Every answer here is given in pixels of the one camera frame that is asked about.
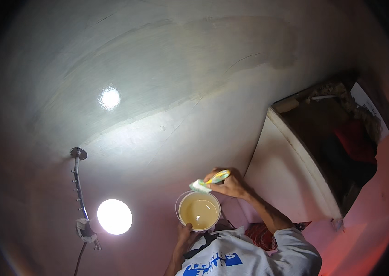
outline yellowish liquid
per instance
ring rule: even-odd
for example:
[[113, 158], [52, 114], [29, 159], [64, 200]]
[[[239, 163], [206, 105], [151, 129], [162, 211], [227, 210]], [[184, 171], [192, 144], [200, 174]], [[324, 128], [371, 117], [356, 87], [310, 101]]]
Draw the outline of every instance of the yellowish liquid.
[[181, 203], [180, 216], [183, 222], [191, 223], [194, 230], [210, 228], [219, 217], [219, 210], [212, 203], [211, 196], [194, 193]]

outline blue print on shirt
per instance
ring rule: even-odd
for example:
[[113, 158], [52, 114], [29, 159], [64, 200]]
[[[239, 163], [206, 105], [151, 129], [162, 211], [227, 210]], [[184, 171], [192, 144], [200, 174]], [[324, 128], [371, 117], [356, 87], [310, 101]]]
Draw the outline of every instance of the blue print on shirt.
[[182, 276], [208, 275], [208, 272], [218, 266], [224, 266], [224, 264], [225, 266], [241, 265], [242, 261], [236, 253], [225, 254], [224, 257], [221, 257], [219, 256], [219, 252], [216, 252], [213, 254], [208, 264], [191, 264], [185, 268]]

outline electrical cable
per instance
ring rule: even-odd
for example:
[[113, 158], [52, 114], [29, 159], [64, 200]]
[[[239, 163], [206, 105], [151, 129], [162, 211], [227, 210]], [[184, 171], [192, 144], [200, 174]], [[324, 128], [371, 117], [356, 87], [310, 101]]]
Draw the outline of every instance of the electrical cable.
[[76, 276], [76, 274], [78, 273], [78, 267], [80, 266], [80, 262], [81, 262], [81, 257], [83, 255], [83, 252], [84, 252], [84, 249], [85, 249], [85, 246], [87, 245], [86, 242], [84, 242], [83, 244], [83, 248], [81, 249], [81, 252], [80, 252], [80, 256], [78, 257], [78, 262], [76, 263], [76, 269], [75, 269], [75, 274], [73, 276]]

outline patterned fabric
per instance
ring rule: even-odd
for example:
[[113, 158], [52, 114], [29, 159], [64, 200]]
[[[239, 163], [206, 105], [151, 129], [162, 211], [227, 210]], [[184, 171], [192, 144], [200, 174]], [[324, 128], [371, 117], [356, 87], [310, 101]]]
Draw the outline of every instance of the patterned fabric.
[[[294, 226], [302, 232], [311, 222], [302, 222], [294, 224]], [[276, 239], [273, 234], [268, 231], [265, 224], [252, 224], [246, 231], [245, 235], [249, 237], [253, 243], [265, 251], [272, 251], [277, 248]]]

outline glowing bulb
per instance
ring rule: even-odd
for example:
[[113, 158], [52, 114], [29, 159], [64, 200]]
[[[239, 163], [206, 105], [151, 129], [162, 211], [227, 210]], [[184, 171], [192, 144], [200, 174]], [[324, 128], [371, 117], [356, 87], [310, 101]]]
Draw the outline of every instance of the glowing bulb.
[[105, 110], [112, 110], [120, 102], [119, 92], [113, 86], [109, 86], [103, 90], [101, 95], [99, 95], [98, 101], [102, 108], [104, 108]]
[[108, 199], [101, 203], [97, 216], [101, 227], [113, 235], [125, 233], [132, 225], [130, 209], [117, 199]]

